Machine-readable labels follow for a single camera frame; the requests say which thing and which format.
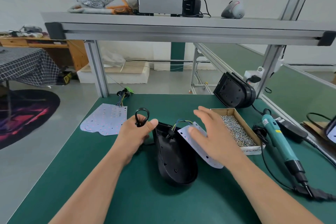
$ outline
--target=person's left hand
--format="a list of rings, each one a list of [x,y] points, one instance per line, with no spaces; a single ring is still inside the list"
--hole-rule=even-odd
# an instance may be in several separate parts
[[[143,121],[145,116],[138,114],[138,118],[139,121]],[[132,156],[137,152],[140,145],[149,137],[148,134],[159,123],[157,119],[153,119],[138,128],[135,124],[136,122],[135,116],[132,116],[122,124],[119,135],[111,148],[112,151],[120,155],[124,165],[131,161]]]

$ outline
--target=black round rug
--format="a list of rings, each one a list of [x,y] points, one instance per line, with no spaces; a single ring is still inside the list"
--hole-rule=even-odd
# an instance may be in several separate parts
[[[58,95],[47,90],[13,90],[10,95],[11,119],[7,95],[0,98],[0,149],[40,127],[60,105]]]

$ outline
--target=electric screwdriver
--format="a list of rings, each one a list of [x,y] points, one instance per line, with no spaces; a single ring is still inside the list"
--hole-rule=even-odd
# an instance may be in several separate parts
[[[299,159],[295,155],[292,148],[289,146],[286,138],[282,134],[277,122],[273,117],[269,114],[265,114],[262,117],[262,123],[267,130],[268,136],[271,139],[272,145],[277,148],[280,153],[280,156],[283,158],[285,166],[288,171],[293,175],[298,183],[300,183],[308,195],[311,198],[313,197],[313,193],[308,185],[308,179],[305,176],[305,170],[303,169]]]

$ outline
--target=black and white checkered tablecloth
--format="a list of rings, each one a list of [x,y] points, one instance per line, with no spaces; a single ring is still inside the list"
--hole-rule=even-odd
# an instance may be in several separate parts
[[[48,86],[56,83],[59,71],[44,49],[0,47],[0,82]]]

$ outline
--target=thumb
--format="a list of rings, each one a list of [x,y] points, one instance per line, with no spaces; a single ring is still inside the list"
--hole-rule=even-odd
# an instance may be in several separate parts
[[[199,146],[203,148],[204,144],[206,143],[206,137],[203,136],[197,128],[194,127],[189,127],[188,128],[188,133],[194,139]]]
[[[148,121],[143,125],[141,129],[141,133],[143,135],[147,135],[149,132],[151,132],[156,126],[158,125],[159,121],[157,119],[153,119],[151,121]]]

